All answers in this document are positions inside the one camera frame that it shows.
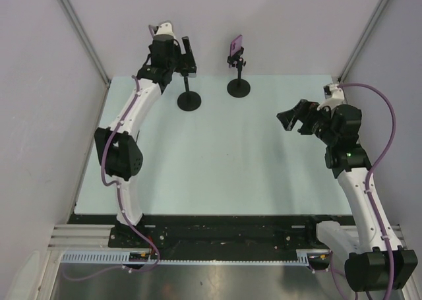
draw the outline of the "wall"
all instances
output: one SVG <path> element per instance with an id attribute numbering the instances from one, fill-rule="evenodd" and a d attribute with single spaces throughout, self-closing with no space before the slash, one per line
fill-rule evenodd
<path id="1" fill-rule="evenodd" d="M 0 13 L 4 299 L 70 209 L 106 89 L 57 0 L 0 0 Z"/>
<path id="2" fill-rule="evenodd" d="M 392 0 L 347 82 L 364 82 L 384 92 L 397 116 L 390 153 L 375 173 L 377 189 L 392 223 L 400 223 L 410 248 L 422 260 L 422 0 Z M 362 143 L 371 160 L 381 153 L 391 129 L 384 102 L 365 89 L 347 90 L 362 108 Z M 422 282 L 422 265 L 417 268 Z"/>
<path id="3" fill-rule="evenodd" d="M 71 0 L 110 76 L 144 62 L 148 24 L 188 35 L 202 75 L 226 75 L 243 34 L 245 73 L 339 75 L 378 0 Z"/>

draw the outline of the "purple phone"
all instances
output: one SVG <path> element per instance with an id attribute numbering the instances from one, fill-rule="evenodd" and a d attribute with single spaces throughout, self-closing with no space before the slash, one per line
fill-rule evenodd
<path id="1" fill-rule="evenodd" d="M 238 37 L 236 37 L 233 41 L 230 43 L 230 56 L 235 55 L 240 49 L 242 48 L 242 39 L 243 36 L 240 34 Z"/>

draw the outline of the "metal floor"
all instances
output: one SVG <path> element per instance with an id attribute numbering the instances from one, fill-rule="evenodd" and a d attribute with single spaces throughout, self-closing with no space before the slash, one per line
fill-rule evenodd
<path id="1" fill-rule="evenodd" d="M 70 277 L 83 277 L 109 265 L 62 264 Z M 338 278 L 346 291 L 347 283 Z M 382 299 L 383 293 L 372 293 Z M 161 265 L 147 273 L 119 269 L 85 282 L 57 275 L 52 300 L 342 300 L 331 273 L 312 274 L 300 266 Z M 365 294 L 359 295 L 366 300 Z M 394 292 L 390 300 L 402 296 Z"/>

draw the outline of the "stand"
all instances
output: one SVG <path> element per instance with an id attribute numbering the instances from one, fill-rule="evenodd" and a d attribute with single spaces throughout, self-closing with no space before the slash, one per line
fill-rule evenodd
<path id="1" fill-rule="evenodd" d="M 182 93 L 177 99 L 177 105 L 183 111 L 194 111 L 199 108 L 202 100 L 195 91 L 189 90 L 189 82 L 187 76 L 183 77 L 185 82 L 185 92 Z"/>
<path id="2" fill-rule="evenodd" d="M 235 55 L 227 58 L 227 62 L 232 67 L 237 68 L 237 79 L 233 79 L 227 85 L 227 92 L 235 98 L 246 97 L 251 92 L 251 85 L 245 79 L 242 79 L 242 69 L 246 65 L 246 61 L 241 57 L 242 54 L 243 47 Z"/>

